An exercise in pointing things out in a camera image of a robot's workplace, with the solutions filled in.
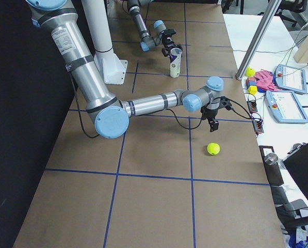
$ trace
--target yellow ball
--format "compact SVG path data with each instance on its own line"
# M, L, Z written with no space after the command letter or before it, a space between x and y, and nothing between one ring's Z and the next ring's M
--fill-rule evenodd
M217 143L210 143L207 145L206 150L210 155L217 155L220 152L220 146Z
M255 74L256 74L256 71L254 70L254 69L252 69L252 68L250 68L250 67L248 67L247 68L247 70L246 70L246 76L247 77L252 77L252 76L255 76Z

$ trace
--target white surface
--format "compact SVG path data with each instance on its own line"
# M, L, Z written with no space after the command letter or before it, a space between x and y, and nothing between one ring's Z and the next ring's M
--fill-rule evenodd
M231 45L234 51L235 61L238 67L243 60L245 52L235 50L247 50L261 18L261 16L256 15L252 16L224 14L226 27L229 33ZM273 17L273 20L271 21L257 51L278 52L282 50L288 50L293 45L294 41L289 35L281 19L279 17ZM298 64L295 62L293 55L296 53L297 50L297 47L293 49L288 65L301 68L306 66L306 64ZM286 53L287 52L273 54L256 52L250 63L250 67L252 67L256 71L264 69L274 72L278 64L286 64L288 55L283 59ZM304 69L306 81L308 82L308 66L306 66ZM246 87L245 79L246 77L244 77L241 82L243 88ZM257 93L255 96L257 98L260 98L261 96L263 96L263 94ZM308 105L308 95L297 94L297 98L303 106ZM258 136L258 145L273 146L275 153L279 156L280 159L283 159L292 149L293 144L303 142L308 143L308 123L277 123L273 119L273 116L270 110L267 108L266 103L264 103L263 98L257 100L257 109L259 114L264 119L263 129L265 132ZM304 110L308 116L308 108L304 108ZM285 182L283 187L289 201L292 202L301 198L305 201L306 204L308 204L307 199L299 190L288 171L282 169L281 174Z

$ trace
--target gray floor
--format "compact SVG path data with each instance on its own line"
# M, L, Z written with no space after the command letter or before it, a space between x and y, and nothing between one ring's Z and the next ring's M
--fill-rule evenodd
M267 7L267 0L245 0L245 6L244 6L244 14L258 14L260 12L264 12ZM236 0L232 3L229 10L226 11L226 14L240 14L240 3L238 6L236 6ZM291 14L290 11L284 10L283 14L289 18L292 18L298 23L296 24L296 27L292 27L292 23L288 21L284 21L284 25L288 29L288 31L296 31L300 30L300 28L305 24L302 17L300 17L298 14L293 13Z

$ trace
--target office chair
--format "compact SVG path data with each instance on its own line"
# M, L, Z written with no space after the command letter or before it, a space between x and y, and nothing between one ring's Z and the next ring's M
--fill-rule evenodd
M307 0L302 0L302 1L295 0L294 2L282 0L277 12L275 13L275 16L279 16L282 19L282 21L285 20L285 21L292 22L293 23L292 27L295 27L297 24L297 21L282 15L282 11L286 9L294 13L302 13L306 10L306 6L307 6Z

